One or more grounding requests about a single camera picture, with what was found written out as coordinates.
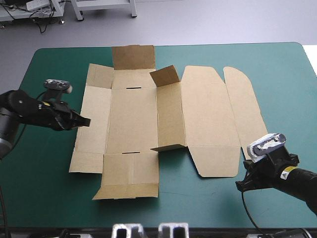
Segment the green mat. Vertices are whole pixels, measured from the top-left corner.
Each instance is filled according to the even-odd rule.
[[[159,46],[156,65],[210,65],[223,77],[224,66],[245,72],[254,87],[269,132],[286,135],[287,148],[300,166],[317,171],[317,80],[297,43]],[[81,109],[88,63],[112,66],[111,48],[40,49],[21,89],[36,97],[45,79],[70,81],[64,95]],[[55,132],[27,126],[15,150],[0,163],[8,223],[11,227],[111,227],[114,223],[188,222],[190,227],[252,227],[235,178],[201,178],[187,149],[160,153],[158,198],[92,201],[101,175],[69,174],[76,131]],[[261,227],[315,227],[306,204],[274,189],[250,191],[246,202]]]

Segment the power strip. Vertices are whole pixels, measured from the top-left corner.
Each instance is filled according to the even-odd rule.
[[[26,3],[26,9],[28,11],[34,11],[41,7],[49,6],[50,0],[33,0]]]

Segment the unfolded cardboard box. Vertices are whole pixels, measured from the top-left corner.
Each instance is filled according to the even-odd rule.
[[[78,129],[70,165],[103,174],[94,199],[157,197],[158,152],[176,148],[189,148],[203,177],[237,175],[241,144],[266,134],[243,73],[226,67],[225,84],[212,67],[187,66],[180,81],[172,65],[155,70],[153,46],[112,54],[114,68],[89,65],[81,114],[91,126]]]

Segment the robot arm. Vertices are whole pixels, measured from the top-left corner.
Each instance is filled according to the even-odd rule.
[[[317,215],[317,174],[297,167],[298,156],[289,154],[283,134],[268,134],[248,146],[252,160],[244,161],[247,175],[237,181],[239,191],[275,188],[306,202]]]
[[[10,152],[20,123],[70,130],[89,126],[84,118],[61,101],[63,93],[70,93],[69,82],[46,80],[47,91],[42,99],[29,97],[23,90],[12,90],[0,95],[0,159]]]

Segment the wires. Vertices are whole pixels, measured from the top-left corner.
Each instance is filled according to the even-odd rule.
[[[251,214],[249,213],[249,210],[247,208],[246,202],[244,200],[244,192],[241,192],[241,198],[242,198],[242,203],[244,206],[244,210],[246,210],[246,213],[250,219],[250,221],[252,222],[253,226],[258,230],[259,233],[261,233],[262,235],[264,235],[266,238],[271,238],[270,235],[267,235],[263,230],[260,229],[260,227],[258,227],[258,225],[255,223],[255,221],[253,220]]]
[[[5,234],[5,238],[9,238],[8,222],[7,222],[6,212],[5,212],[4,198],[3,198],[1,186],[0,186],[0,202],[1,202],[1,208],[2,208],[3,223],[4,223],[4,234]]]
[[[44,93],[45,93],[45,92],[41,93],[41,94],[38,95],[35,99],[38,100],[38,99],[40,98],[40,96],[42,96]],[[24,133],[24,131],[25,131],[25,128],[26,128],[26,124],[23,125],[23,128],[22,128],[22,130],[21,130],[21,132],[20,132],[20,135],[19,135],[19,137],[17,138],[17,140],[15,141],[15,144],[12,146],[11,151],[12,151],[12,150],[16,147],[16,145],[19,143],[19,141],[20,141],[20,139],[21,139],[21,137],[22,137],[22,135],[23,135],[23,133]]]
[[[5,6],[3,4],[1,4],[1,6],[5,9],[5,11],[9,14],[9,16],[15,20],[15,18],[11,15],[11,13],[5,8]]]
[[[253,170],[253,172],[250,173],[250,167],[247,169],[246,171],[246,175],[244,176],[244,181],[247,181],[251,178],[251,176],[256,172],[256,170]],[[244,199],[244,192],[242,191],[241,192],[241,199],[242,199],[242,203],[243,203],[243,207],[244,207],[244,210],[246,211],[251,223],[253,224],[253,226],[257,229],[257,231],[262,234],[264,237],[266,238],[272,238],[271,235],[268,235],[266,234],[256,223],[255,221],[253,220],[251,214],[249,213],[249,210],[247,208],[247,205],[246,205],[246,201]]]
[[[34,23],[38,26],[38,28],[39,28],[41,34],[43,34],[44,32],[46,32],[46,29],[47,29],[48,25],[51,25],[51,24],[52,24],[52,23],[51,23],[51,20],[52,20],[52,17],[53,17],[53,15],[54,15],[54,12],[55,12],[55,9],[53,9],[53,11],[51,11],[50,16],[49,16],[49,20],[48,20],[48,22],[46,23],[44,29],[41,28],[41,26],[40,26],[40,24],[39,24],[38,22],[34,21]]]

